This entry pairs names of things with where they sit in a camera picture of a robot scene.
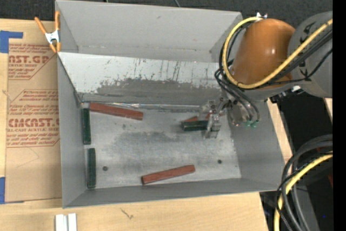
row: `cardboard box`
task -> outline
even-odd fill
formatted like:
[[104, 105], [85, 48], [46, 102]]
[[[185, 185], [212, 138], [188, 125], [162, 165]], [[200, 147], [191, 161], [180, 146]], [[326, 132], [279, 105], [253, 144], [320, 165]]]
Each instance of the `cardboard box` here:
[[[54, 23], [43, 22], [48, 32]], [[0, 20], [0, 30], [22, 34], [9, 38], [5, 201], [61, 197], [57, 56], [34, 21]]]

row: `green block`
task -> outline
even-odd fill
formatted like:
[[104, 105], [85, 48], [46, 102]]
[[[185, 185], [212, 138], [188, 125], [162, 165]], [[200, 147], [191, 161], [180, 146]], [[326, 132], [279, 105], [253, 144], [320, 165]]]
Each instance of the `green block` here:
[[83, 143], [91, 144], [89, 109], [82, 109], [82, 125], [83, 125]]
[[182, 128], [184, 131], [201, 131], [206, 130], [208, 121], [189, 121], [182, 122]]
[[96, 152], [95, 148], [88, 149], [88, 189], [95, 189], [96, 187]]

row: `wooden block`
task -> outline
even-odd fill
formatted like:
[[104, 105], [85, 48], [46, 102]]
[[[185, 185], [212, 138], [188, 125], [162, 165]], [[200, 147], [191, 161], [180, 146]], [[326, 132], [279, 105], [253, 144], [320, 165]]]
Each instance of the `wooden block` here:
[[119, 107], [114, 107], [110, 105], [100, 104], [100, 103], [90, 103], [90, 111], [98, 112], [102, 114], [112, 115], [112, 116], [120, 116], [127, 117], [133, 120], [141, 121], [143, 119], [143, 113], [140, 111], [124, 109]]
[[178, 177], [178, 176], [182, 176], [182, 175], [186, 175], [186, 174], [190, 174], [194, 172], [195, 172], [195, 166], [193, 164], [184, 166], [184, 167], [164, 170], [157, 173], [152, 173], [152, 174], [142, 176], [142, 184], [145, 185], [145, 184], [158, 182], [161, 180]]

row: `wooden table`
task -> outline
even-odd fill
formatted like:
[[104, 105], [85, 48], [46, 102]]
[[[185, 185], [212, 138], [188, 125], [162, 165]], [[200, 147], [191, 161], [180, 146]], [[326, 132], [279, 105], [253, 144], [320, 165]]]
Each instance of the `wooden table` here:
[[[16, 21], [0, 19], [15, 28]], [[0, 177], [5, 174], [5, 129], [8, 98], [8, 54], [0, 53]], [[291, 156], [285, 129], [275, 104], [269, 103], [284, 159]], [[77, 227], [84, 230], [268, 230], [259, 193], [232, 194], [194, 199], [112, 204], [62, 209], [61, 199], [0, 205], [1, 230], [54, 230], [56, 214], [77, 213]]]

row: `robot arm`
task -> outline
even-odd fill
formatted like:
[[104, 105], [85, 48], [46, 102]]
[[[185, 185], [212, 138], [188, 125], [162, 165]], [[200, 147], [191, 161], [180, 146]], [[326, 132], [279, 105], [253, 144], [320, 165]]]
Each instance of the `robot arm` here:
[[[243, 32], [237, 53], [231, 50]], [[260, 16], [240, 22], [221, 50], [215, 77], [230, 100], [232, 124], [260, 120], [256, 101], [281, 97], [300, 88], [332, 97], [332, 12], [314, 15], [295, 30]]]

